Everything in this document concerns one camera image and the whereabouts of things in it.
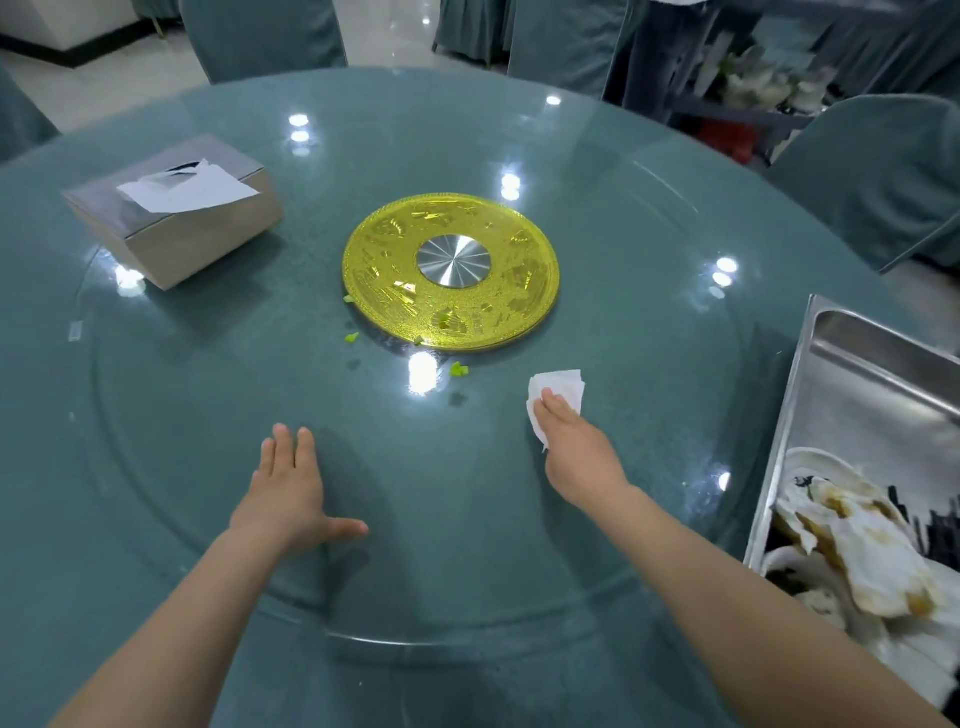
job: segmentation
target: leg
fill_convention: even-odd
[[[657,109],[662,29],[673,10],[672,6],[651,2],[636,29],[623,94],[623,108],[627,111],[651,116]]]

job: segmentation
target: chair back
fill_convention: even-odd
[[[57,127],[0,67],[0,163],[56,136]]]
[[[212,84],[347,65],[331,0],[181,0],[180,12]]]
[[[818,117],[766,179],[880,273],[960,242],[960,108],[933,96],[857,96]]]
[[[490,65],[505,50],[506,0],[442,0],[434,42]]]
[[[522,0],[507,75],[602,98],[638,0]]]
[[[180,0],[132,0],[133,9],[140,17],[180,17]]]

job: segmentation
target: embossed gold pattern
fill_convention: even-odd
[[[491,256],[490,274],[446,288],[417,266],[437,235],[467,235]],[[506,344],[550,312],[560,266],[550,242],[523,215],[479,197],[430,194],[397,200],[360,223],[344,251],[344,284],[367,318],[388,333],[447,352]]]

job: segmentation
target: crumpled tissue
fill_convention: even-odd
[[[579,369],[568,369],[563,372],[544,372],[543,374],[530,377],[530,389],[527,395],[527,415],[530,417],[530,424],[534,426],[534,432],[543,443],[543,449],[550,446],[547,444],[546,435],[537,422],[537,416],[534,414],[534,402],[540,399],[540,394],[544,389],[549,388],[555,395],[561,395],[566,403],[579,415],[580,408],[584,402],[585,383],[580,376]]]

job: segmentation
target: tissue paper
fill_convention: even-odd
[[[544,372],[530,378],[530,389],[527,395],[527,416],[530,418],[530,424],[534,426],[534,432],[543,443],[543,449],[547,449],[549,445],[546,442],[546,435],[540,429],[540,423],[537,422],[537,416],[534,414],[534,402],[540,399],[540,393],[544,389],[549,388],[555,395],[561,395],[579,415],[584,401],[585,386],[579,369]]]
[[[141,177],[117,190],[148,212],[192,212],[229,205],[260,194],[206,159]]]

